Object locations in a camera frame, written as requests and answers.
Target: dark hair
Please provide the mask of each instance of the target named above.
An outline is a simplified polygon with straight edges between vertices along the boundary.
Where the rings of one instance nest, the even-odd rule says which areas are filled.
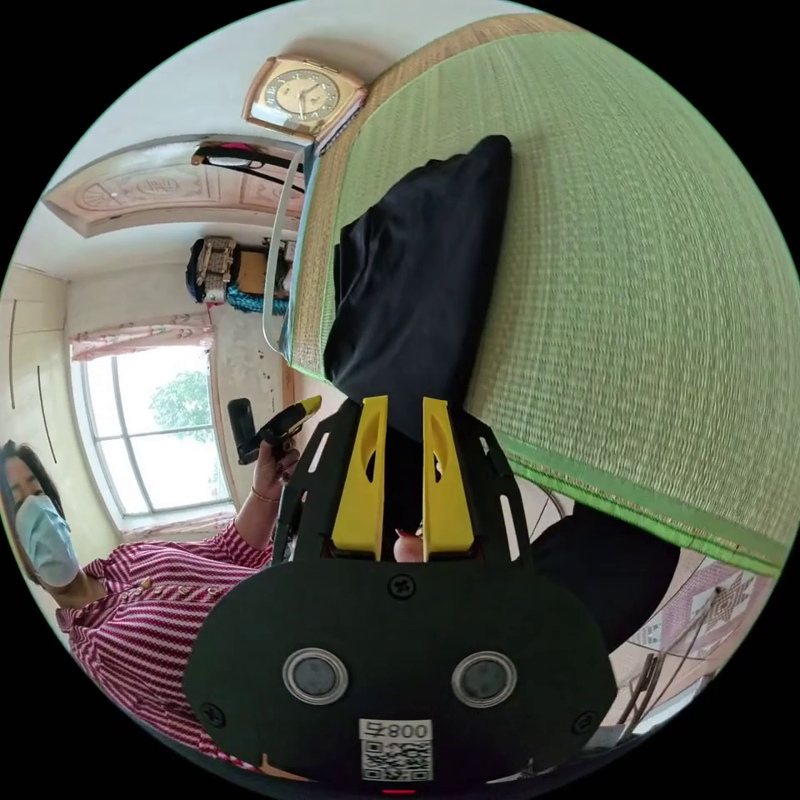
[[[44,468],[39,456],[27,444],[18,445],[9,439],[0,450],[0,501],[2,501],[2,505],[6,510],[8,524],[11,526],[10,533],[13,534],[14,538],[17,538],[17,504],[14,502],[13,492],[8,485],[8,478],[6,477],[6,461],[9,458],[19,458],[25,464],[31,474],[39,481],[42,491],[50,498],[50,502],[55,506],[61,518],[66,519],[64,508],[61,504],[61,495],[58,494],[56,484],[53,483],[53,479],[48,475],[48,471]],[[35,575],[29,574],[28,577],[34,583],[39,583]]]

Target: clock face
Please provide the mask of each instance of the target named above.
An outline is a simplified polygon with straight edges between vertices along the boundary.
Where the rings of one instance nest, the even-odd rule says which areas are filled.
[[[313,69],[296,69],[274,77],[264,89],[263,103],[292,120],[314,123],[328,117],[339,103],[330,77]]]

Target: striped shirt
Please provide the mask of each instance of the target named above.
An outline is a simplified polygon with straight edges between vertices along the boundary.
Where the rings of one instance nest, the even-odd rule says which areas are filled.
[[[214,603],[269,565],[231,523],[202,542],[123,544],[85,572],[107,596],[57,612],[72,655],[118,705],[204,755],[255,770],[218,749],[183,693],[194,638]]]

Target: bag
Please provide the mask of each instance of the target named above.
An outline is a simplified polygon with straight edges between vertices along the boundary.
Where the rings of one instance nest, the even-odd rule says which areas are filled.
[[[239,274],[239,253],[235,239],[210,236],[198,239],[186,267],[186,289],[195,303],[225,303],[228,284]]]

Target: surgical mask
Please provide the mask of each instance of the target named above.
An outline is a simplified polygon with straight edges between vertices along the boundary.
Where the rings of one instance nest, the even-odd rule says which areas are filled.
[[[69,526],[46,495],[32,494],[17,511],[17,532],[39,579],[49,586],[67,586],[81,570]]]

